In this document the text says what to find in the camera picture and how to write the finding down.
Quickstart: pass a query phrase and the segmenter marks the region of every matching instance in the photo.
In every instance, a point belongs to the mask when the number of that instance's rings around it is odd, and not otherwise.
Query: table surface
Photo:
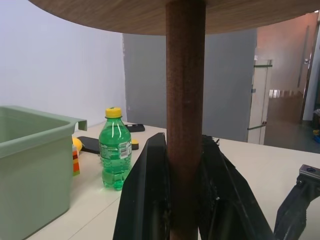
[[[98,138],[103,126],[78,131],[74,136]],[[139,150],[132,151],[132,163],[136,162],[147,139],[159,132],[166,130],[145,126],[144,132],[131,134],[139,141]],[[278,208],[296,183],[301,165],[320,168],[320,155],[310,152],[225,139],[220,140],[220,149],[246,178],[271,229],[275,226]],[[73,177],[69,211],[28,240],[112,239],[121,191],[104,188],[102,165],[96,154],[81,152],[79,165],[80,175]],[[319,239],[319,226],[320,198],[308,208],[307,225],[300,240]]]

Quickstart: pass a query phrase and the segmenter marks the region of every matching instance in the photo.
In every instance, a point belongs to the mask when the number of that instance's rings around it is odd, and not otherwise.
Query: door handle
[[[248,127],[247,130],[253,130],[253,129],[260,129],[260,128],[263,128],[267,125],[267,122],[266,121],[263,121],[261,125],[259,126],[253,126],[253,127]]]

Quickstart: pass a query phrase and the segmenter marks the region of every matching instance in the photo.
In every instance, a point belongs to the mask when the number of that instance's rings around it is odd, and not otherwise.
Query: white wall
[[[309,80],[309,87],[308,87],[308,92],[305,100],[303,120],[306,120],[306,121],[311,121],[313,117],[319,74],[320,74],[320,31],[318,32],[318,36],[316,40],[312,69],[311,69],[310,80]]]
[[[53,16],[27,0],[0,1],[0,105],[103,122],[126,114],[122,34]]]

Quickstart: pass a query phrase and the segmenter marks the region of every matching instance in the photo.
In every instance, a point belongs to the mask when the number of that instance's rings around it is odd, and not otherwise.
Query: smartphone
[[[146,130],[143,124],[127,124],[125,126],[130,133],[144,132]]]
[[[78,139],[82,142],[81,151],[92,153],[92,154],[100,154],[99,149],[99,140],[92,137],[80,136]]]

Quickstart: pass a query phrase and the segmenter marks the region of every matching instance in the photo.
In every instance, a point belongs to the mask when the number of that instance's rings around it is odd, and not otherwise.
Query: green plastic bottle
[[[131,170],[131,134],[121,120],[121,108],[107,108],[105,117],[99,136],[102,181],[105,187],[120,191]]]

